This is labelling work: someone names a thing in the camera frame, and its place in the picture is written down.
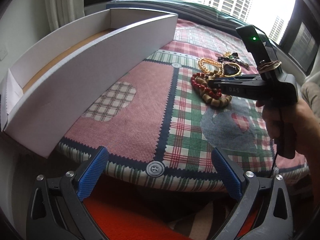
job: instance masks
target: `jewelry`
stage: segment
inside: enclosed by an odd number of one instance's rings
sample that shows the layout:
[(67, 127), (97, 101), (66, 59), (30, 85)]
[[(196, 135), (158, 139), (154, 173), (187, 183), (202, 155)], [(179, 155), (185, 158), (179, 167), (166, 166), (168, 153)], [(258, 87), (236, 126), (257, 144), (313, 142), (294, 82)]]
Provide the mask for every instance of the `jewelry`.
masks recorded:
[(247, 70), (250, 70), (250, 66), (248, 63), (242, 62), (239, 59), (239, 55), (238, 53), (234, 52), (231, 53), (229, 51), (227, 51), (225, 54), (223, 54), (221, 56), (221, 54), (216, 54), (216, 56), (218, 57), (218, 62), (222, 63), (223, 61), (228, 61), (228, 62), (232, 62), (232, 63), (237, 63), (240, 66), (246, 68)]
[[(203, 71), (203, 73), (193, 74), (191, 77), (191, 84), (195, 91), (200, 94), (201, 98), (205, 101), (206, 104), (210, 104), (215, 107), (224, 107), (229, 104), (232, 99), (232, 96), (224, 95), (222, 97), (221, 89), (211, 89), (208, 87), (208, 80), (214, 80), (219, 77), (234, 77), (241, 75), (241, 67), (236, 63), (220, 63), (211, 58), (200, 58), (199, 59), (199, 68)], [(218, 67), (218, 70), (209, 71), (208, 68), (204, 65), (204, 63), (208, 63), (215, 67)], [(225, 67), (234, 68), (237, 73), (226, 75)]]
[[(235, 77), (235, 76), (240, 76), (241, 75), (241, 67), (237, 64), (237, 63), (220, 63), (218, 61), (215, 61), (211, 58), (207, 58), (207, 57), (202, 57), (199, 59), (199, 68), (202, 70), (202, 72), (204, 72), (205, 74), (210, 74), (210, 71), (206, 68), (206, 66), (204, 65), (204, 63), (208, 63), (210, 65), (213, 65), (215, 67), (218, 67), (218, 74), (222, 77)], [(229, 66), (232, 67), (234, 69), (236, 69), (236, 73), (235, 74), (231, 74), (231, 75), (227, 75), (225, 73), (225, 67)]]

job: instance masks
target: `white curtain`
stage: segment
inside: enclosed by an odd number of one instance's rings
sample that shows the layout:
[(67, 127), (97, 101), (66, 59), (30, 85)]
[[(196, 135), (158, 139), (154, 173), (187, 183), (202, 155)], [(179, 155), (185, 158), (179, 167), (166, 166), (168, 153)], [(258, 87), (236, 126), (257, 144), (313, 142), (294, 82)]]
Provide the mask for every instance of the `white curtain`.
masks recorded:
[(84, 17), (84, 0), (45, 0), (50, 30)]

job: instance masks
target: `white cardboard box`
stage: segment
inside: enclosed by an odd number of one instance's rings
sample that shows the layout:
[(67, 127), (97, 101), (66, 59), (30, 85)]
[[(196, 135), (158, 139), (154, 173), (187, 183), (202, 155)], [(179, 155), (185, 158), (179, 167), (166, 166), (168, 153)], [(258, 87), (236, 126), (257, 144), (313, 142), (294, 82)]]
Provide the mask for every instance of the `white cardboard box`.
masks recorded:
[[(8, 70), (1, 89), (1, 130), (48, 157), (82, 113), (120, 77), (173, 40), (178, 16), (145, 9), (114, 8), (88, 15), (50, 33)], [(28, 82), (77, 43), (85, 44)]]

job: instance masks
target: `metal screw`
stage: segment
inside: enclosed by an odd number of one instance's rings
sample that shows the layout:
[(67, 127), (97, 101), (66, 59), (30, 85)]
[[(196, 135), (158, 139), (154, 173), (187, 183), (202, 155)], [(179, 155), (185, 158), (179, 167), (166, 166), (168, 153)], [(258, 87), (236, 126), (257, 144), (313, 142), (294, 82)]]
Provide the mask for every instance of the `metal screw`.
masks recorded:
[(277, 174), (277, 175), (276, 175), (276, 179), (277, 179), (277, 180), (283, 180), (283, 177), (282, 177), (280, 174)]
[(249, 177), (249, 178), (252, 178), (252, 177), (254, 176), (254, 174), (253, 174), (252, 171), (247, 171), (247, 172), (245, 173), (245, 175), (246, 175), (247, 177)]
[(71, 177), (73, 177), (74, 174), (75, 174), (74, 171), (68, 171), (68, 172), (66, 173), (66, 176), (67, 176), (68, 178), (71, 178)]
[(44, 176), (43, 175), (38, 175), (37, 180), (43, 180)]

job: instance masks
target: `black cable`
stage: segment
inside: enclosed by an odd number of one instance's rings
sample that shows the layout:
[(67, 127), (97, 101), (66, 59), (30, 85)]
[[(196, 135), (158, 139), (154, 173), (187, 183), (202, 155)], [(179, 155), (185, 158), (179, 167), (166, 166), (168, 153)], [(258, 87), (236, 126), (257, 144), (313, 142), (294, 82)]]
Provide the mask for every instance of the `black cable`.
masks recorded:
[(273, 173), (273, 168), (275, 167), (277, 156), (278, 156), (278, 152), (276, 153), (275, 158), (273, 159), (272, 168), (271, 168), (271, 171), (269, 174), (269, 178), (271, 178), (271, 175)]

